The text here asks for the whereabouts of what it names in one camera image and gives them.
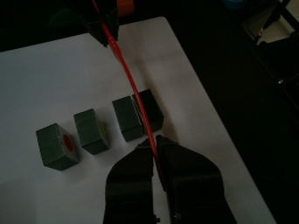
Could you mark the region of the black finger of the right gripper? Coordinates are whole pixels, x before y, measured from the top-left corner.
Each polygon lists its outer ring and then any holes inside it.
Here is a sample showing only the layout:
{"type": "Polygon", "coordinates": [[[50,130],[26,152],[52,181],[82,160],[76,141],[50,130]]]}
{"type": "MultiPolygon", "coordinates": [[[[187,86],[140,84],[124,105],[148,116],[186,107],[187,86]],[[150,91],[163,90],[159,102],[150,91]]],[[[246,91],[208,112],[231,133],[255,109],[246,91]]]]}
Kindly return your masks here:
{"type": "Polygon", "coordinates": [[[91,36],[103,46],[107,46],[108,38],[103,25],[107,26],[111,35],[118,39],[118,0],[71,0],[71,7],[79,14],[91,36]]]}

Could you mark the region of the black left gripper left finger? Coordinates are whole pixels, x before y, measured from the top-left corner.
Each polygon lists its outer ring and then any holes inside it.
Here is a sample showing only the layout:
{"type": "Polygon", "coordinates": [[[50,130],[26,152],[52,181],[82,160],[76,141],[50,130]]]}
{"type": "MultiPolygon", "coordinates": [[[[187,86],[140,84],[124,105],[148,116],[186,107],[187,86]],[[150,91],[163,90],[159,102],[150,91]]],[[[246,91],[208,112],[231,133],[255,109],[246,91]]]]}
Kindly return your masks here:
{"type": "Polygon", "coordinates": [[[103,224],[156,224],[152,176],[154,155],[146,139],[107,175],[103,224]]]}

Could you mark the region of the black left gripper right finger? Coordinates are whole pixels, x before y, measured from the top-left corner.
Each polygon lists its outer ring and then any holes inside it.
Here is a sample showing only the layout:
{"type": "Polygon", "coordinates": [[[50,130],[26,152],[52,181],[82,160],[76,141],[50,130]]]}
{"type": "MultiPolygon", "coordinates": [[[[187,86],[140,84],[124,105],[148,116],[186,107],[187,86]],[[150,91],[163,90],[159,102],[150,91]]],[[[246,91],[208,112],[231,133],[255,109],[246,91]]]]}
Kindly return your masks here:
{"type": "Polygon", "coordinates": [[[218,166],[164,136],[156,137],[171,224],[238,224],[218,166]]]}

